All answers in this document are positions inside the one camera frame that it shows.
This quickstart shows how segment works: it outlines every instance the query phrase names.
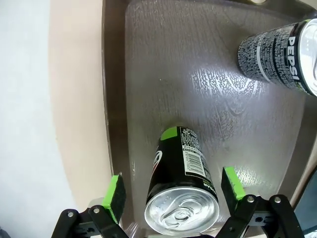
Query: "white wall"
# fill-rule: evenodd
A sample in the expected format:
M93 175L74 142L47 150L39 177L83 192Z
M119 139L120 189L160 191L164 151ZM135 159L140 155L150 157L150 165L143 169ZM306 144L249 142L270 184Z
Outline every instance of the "white wall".
M51 237L76 208L57 147L48 78L49 0L0 1L0 227Z

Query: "silver can top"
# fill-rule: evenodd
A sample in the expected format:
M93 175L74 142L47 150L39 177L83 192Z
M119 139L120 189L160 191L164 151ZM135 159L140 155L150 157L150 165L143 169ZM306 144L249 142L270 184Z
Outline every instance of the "silver can top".
M145 208L149 226L164 235L203 232L218 219L219 204L209 192L195 187L174 187L154 196Z
M317 96L317 19L304 26L299 39L299 62L309 90Z

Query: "black soda can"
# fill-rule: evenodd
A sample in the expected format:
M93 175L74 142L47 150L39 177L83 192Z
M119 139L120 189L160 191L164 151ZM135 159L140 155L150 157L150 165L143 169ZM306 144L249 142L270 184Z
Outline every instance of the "black soda can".
M238 49L243 74L317 96L317 19L251 36Z
M197 135L175 126L158 143L145 220L171 236L207 230L219 216L219 204Z

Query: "screw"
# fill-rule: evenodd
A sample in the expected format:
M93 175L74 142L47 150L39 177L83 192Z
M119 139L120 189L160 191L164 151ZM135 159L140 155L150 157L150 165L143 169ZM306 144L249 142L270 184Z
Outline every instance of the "screw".
M247 198L247 201L248 201L248 202L254 202L254 198L253 198L252 196L249 196L249 197Z
M274 198L274 202L280 203L280 202L281 202L281 199L280 199L279 197L275 197L275 198Z

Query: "can rim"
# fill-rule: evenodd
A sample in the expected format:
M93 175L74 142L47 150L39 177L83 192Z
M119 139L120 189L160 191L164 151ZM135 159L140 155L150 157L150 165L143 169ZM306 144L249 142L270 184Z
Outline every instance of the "can rim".
M214 214L212 215L212 219L210 219L211 223L209 226L207 227L204 227L202 231L170 231L170 230L167 230L166 228L162 227L164 230L162 231L158 231L158 229L156 227L153 226L153 219L148 219L150 218L151 216L147 216L147 214L149 214L149 207L150 205L152 204L152 202L160 195L166 193L166 192L169 192L171 190L176 190L176 189L191 189L191 190L196 190L196 191L199 191L199 192L202 192L206 195L208 195L212 201L213 201L213 204L214 204ZM210 192L204 190L204 189L201 189L199 187L191 187L191 186L178 186L178 187L171 187L171 188L168 188L168 189L165 189L161 192L159 192L158 194L156 194L155 196L153 196L149 202L147 203L146 205L146 208L145 208L145 211L144 211L144 218L145 218L145 221L147 222L147 224L156 232L160 233L160 234L163 234L163 235L169 235L169 236L175 236L175 235L182 235L182 234L188 234L188 233L192 233L192 232L204 232L206 230L208 230L210 227L212 227L217 219L219 217L219 202L218 200L215 198L214 195L212 195Z
M310 70L304 69L306 64L302 63L302 61L304 61L303 57L304 57L304 50L305 50L305 46L303 45L303 41L305 40L306 34L307 34L307 29L311 26L315 26L316 27L316 31L317 31L317 19L311 19L309 20L306 25L304 26L303 30L300 33L300 37L299 37L299 42L298 42L298 52L299 52L299 66L300 66L300 71L303 75L303 80L306 84L306 86L308 87L308 89L310 90L310 92L317 96L317 78L316 75L314 74L314 69L313 67ZM314 54L312 56L312 61L316 62L317 60L317 49L315 51L310 51L310 49L307 48L306 52L312 52L312 54Z

